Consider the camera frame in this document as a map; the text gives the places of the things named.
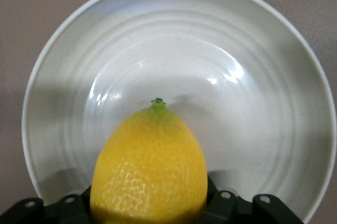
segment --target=lemon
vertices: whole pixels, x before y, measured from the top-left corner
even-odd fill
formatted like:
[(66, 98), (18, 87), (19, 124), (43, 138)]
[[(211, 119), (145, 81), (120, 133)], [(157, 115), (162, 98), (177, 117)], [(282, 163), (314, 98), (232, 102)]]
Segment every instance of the lemon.
[(162, 99), (127, 118), (95, 166), (90, 209), (94, 223), (191, 223), (206, 204), (201, 147)]

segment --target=metal screw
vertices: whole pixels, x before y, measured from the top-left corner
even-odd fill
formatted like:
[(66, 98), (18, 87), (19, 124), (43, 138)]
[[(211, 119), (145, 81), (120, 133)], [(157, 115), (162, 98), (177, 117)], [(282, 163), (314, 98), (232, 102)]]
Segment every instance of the metal screw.
[(231, 194), (229, 192), (226, 192), (226, 191), (221, 192), (220, 195), (224, 199), (230, 199), (231, 198)]
[(35, 205), (35, 201), (30, 201), (25, 204), (25, 207), (32, 207)]
[(270, 198), (265, 196), (265, 195), (260, 196), (260, 200), (264, 203), (267, 203), (267, 204), (269, 204), (271, 202)]
[(65, 199), (64, 202), (65, 202), (65, 203), (71, 203), (71, 202), (73, 202), (74, 200), (75, 200), (74, 197), (69, 197), (69, 198)]

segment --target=bowl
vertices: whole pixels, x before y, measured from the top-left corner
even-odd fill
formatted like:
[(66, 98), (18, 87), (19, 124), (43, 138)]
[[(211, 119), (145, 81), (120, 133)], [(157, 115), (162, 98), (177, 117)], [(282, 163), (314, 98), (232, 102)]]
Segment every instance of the bowl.
[(90, 0), (29, 78), (24, 154), (45, 202), (81, 193), (109, 135), (163, 98), (218, 189), (279, 197), (304, 222), (335, 157), (331, 91), (294, 26), (262, 0)]

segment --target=tabletop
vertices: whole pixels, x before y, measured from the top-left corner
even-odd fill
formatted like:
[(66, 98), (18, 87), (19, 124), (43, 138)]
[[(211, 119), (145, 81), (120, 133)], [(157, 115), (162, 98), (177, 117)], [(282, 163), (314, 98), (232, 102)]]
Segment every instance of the tabletop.
[[(77, 8), (88, 0), (0, 0), (0, 213), (36, 197), (21, 138), (22, 105), (42, 48)], [(321, 63), (337, 102), (337, 0), (264, 0), (307, 40)], [(337, 169), (310, 224), (337, 220)]]

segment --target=brown table surface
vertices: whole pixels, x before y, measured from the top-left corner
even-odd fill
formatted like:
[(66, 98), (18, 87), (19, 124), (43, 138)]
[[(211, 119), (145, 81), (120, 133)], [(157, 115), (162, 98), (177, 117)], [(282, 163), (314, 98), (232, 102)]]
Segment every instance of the brown table surface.
[[(88, 0), (0, 0), (0, 213), (36, 197), (22, 149), (27, 81), (58, 26)], [(281, 12), (316, 53), (337, 102), (337, 0), (264, 0)], [(337, 169), (310, 224), (337, 223)]]

